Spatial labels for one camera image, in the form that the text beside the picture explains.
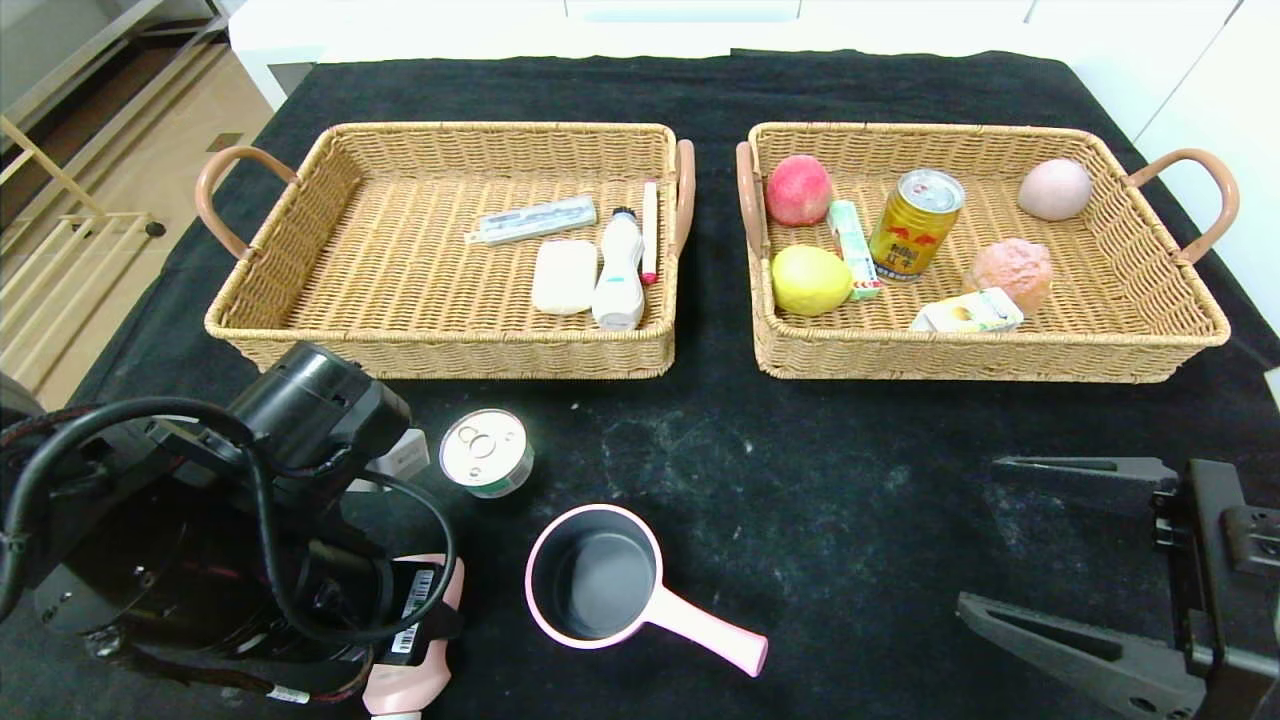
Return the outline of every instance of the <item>pink fruit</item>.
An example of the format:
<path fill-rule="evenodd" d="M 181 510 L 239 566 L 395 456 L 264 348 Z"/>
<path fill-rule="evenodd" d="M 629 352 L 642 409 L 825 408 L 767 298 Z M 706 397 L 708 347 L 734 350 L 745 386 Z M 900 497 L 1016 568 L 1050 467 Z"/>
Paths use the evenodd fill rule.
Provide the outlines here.
<path fill-rule="evenodd" d="M 1048 247 L 1011 237 L 988 245 L 973 259 L 973 269 L 964 277 L 964 291 L 998 287 L 1027 315 L 1033 315 L 1048 299 L 1053 284 L 1053 265 Z"/>
<path fill-rule="evenodd" d="M 827 217 L 831 176 L 813 155 L 792 155 L 769 176 L 764 204 L 783 225 L 812 225 Z"/>

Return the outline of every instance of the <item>lemon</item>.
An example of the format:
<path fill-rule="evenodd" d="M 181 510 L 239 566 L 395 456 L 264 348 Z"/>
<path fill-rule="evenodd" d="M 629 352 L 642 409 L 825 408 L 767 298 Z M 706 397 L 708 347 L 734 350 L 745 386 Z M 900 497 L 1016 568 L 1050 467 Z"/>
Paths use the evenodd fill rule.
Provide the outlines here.
<path fill-rule="evenodd" d="M 820 247 L 792 245 L 773 258 L 773 300 L 797 315 L 822 315 L 849 297 L 849 265 Z"/>

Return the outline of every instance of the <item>can lid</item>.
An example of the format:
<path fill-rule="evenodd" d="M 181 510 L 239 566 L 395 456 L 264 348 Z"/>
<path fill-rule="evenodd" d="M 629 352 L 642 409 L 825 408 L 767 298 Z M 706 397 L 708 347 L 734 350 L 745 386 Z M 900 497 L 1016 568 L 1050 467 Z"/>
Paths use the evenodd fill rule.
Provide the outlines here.
<path fill-rule="evenodd" d="M 525 425 L 506 410 L 465 415 L 440 441 L 440 469 L 451 480 L 479 487 L 503 479 L 525 456 Z"/>
<path fill-rule="evenodd" d="M 897 181 L 897 192 L 913 208 L 925 213 L 945 214 L 964 206 L 960 181 L 932 168 L 906 173 Z"/>

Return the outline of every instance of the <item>barcode label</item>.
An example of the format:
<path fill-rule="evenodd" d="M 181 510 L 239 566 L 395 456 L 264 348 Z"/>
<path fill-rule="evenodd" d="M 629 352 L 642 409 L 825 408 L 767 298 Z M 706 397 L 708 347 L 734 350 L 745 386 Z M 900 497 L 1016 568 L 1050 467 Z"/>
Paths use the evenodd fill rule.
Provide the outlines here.
<path fill-rule="evenodd" d="M 410 587 L 408 597 L 404 600 L 404 611 L 401 612 L 401 620 L 408 618 L 415 610 L 422 607 L 426 602 L 426 596 L 431 593 L 431 579 L 435 578 L 435 570 L 430 568 L 424 568 L 413 575 L 413 584 Z M 399 655 L 408 655 L 413 651 L 413 638 L 417 635 L 419 623 L 413 623 L 408 628 L 396 633 L 396 639 L 392 641 L 392 652 Z"/>

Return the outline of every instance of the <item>table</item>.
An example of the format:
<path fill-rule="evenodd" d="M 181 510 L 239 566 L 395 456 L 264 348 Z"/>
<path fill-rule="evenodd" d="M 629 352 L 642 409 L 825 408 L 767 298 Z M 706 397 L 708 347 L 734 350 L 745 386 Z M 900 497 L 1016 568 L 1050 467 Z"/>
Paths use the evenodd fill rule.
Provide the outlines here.
<path fill-rule="evenodd" d="M 1262 379 L 1280 364 L 1280 341 L 1212 255 L 1199 270 L 1234 334 L 1161 384 L 782 382 L 755 368 L 733 182 L 733 145 L 750 127 L 1078 127 L 1101 136 L 1128 170 L 1142 167 L 1060 63 L 1002 53 L 735 53 L 321 65 L 259 145 L 296 165 L 333 123 L 389 119 L 662 122 L 698 149 L 667 375 L 390 383 L 429 438 L 468 410 L 500 406 L 525 420 L 538 452 L 529 483 L 500 501 L 470 501 L 431 477 L 461 532 L 467 629 L 451 646 L 453 682 L 426 717 L 1101 717 L 1089 700 L 965 629 L 956 593 L 1165 639 L 1164 561 L 1142 524 L 993 486 L 989 461 L 1151 455 L 1180 468 L 1202 456 L 1235 462 L 1251 502 L 1280 506 L 1280 415 Z M 216 204 L 250 237 L 279 192 L 269 173 L 241 167 Z M 1143 192 L 1174 237 L 1196 236 L 1158 182 Z M 78 400 L 234 397 L 253 368 L 201 327 L 230 266 L 200 223 L 188 229 Z M 522 597 L 529 547 L 552 518 L 594 501 L 650 523 L 672 589 L 769 637 L 759 679 L 652 628 L 594 655 L 540 634 Z M 353 505 L 355 521 L 393 550 L 428 543 L 429 521 L 412 503 Z M 99 666 L 24 609 L 0 628 L 0 643 L 9 716 L 362 716 L 358 705 L 302 711 Z M 352 671 L 250 669 L 312 689 Z"/>

